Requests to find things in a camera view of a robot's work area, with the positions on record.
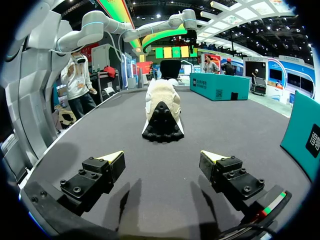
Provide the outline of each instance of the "white hoodie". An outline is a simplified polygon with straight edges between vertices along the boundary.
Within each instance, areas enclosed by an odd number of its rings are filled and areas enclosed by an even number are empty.
[[[61,82],[67,87],[68,100],[79,98],[89,92],[89,89],[92,88],[89,75],[88,59],[86,56],[82,56],[85,58],[85,63],[76,65],[73,57],[71,56],[68,64],[61,72]],[[74,71],[71,76],[68,76],[68,69],[71,65],[74,65]],[[84,87],[78,87],[79,83],[84,84]]]

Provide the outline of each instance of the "screw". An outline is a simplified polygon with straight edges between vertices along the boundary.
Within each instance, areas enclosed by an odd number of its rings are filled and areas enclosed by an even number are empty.
[[[228,177],[233,178],[235,176],[235,173],[233,171],[228,173]]]
[[[80,175],[84,175],[84,174],[86,174],[86,171],[84,169],[79,169],[78,173]]]
[[[62,179],[62,180],[60,181],[60,185],[61,185],[61,186],[66,185],[66,184],[67,184],[67,181],[64,180],[64,179]]]
[[[251,191],[251,187],[245,186],[242,190],[243,190],[244,193],[248,194]]]
[[[31,198],[31,202],[37,203],[37,202],[38,202],[38,198],[37,198],[36,196],[33,196],[33,197]]]
[[[81,187],[76,186],[76,187],[73,188],[73,191],[74,191],[76,194],[78,194],[78,193],[81,192]]]
[[[47,196],[47,192],[46,192],[46,191],[41,191],[41,192],[40,192],[40,195],[41,195],[42,197],[46,197],[46,196]]]
[[[262,179],[262,178],[260,178],[260,179],[258,180],[258,183],[259,183],[259,185],[262,185],[262,184],[264,184],[264,183],[265,183],[265,180],[264,180],[264,179]]]
[[[91,178],[92,178],[92,179],[97,179],[97,178],[98,178],[98,175],[93,172],[93,173],[91,173]]]
[[[247,172],[247,170],[244,167],[240,169],[241,174],[245,174],[246,172]]]

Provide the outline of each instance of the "robotic arm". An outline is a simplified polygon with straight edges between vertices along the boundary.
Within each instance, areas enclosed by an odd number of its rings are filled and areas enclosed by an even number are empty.
[[[190,43],[197,40],[196,14],[191,9],[185,9],[182,13],[172,15],[167,21],[154,22],[133,29],[130,23],[121,23],[106,16],[102,11],[91,11],[82,18],[81,31],[71,31],[59,38],[55,50],[58,52],[70,52],[87,44],[100,41],[104,32],[111,34],[123,34],[123,40],[130,42],[149,34],[155,34],[165,30],[175,30],[181,24],[188,31]]]

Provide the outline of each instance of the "gray carpet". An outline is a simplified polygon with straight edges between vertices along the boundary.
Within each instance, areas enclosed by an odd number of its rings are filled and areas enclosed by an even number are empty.
[[[111,193],[82,217],[124,235],[212,239],[243,215],[215,193],[199,169],[200,150],[207,150],[243,160],[252,175],[265,179],[266,190],[278,184],[290,191],[293,197],[277,218],[278,228],[283,226],[310,187],[279,146],[289,119],[251,100],[212,102],[193,92],[179,95],[185,132],[180,141],[141,137],[145,92],[115,96],[52,147],[30,181],[47,180],[59,188],[86,158],[124,150],[125,171]]]

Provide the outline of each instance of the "shoe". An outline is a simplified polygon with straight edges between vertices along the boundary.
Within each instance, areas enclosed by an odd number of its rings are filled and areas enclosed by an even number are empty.
[[[172,142],[185,134],[180,121],[180,97],[167,80],[152,80],[145,96],[146,122],[142,137],[149,141]]]

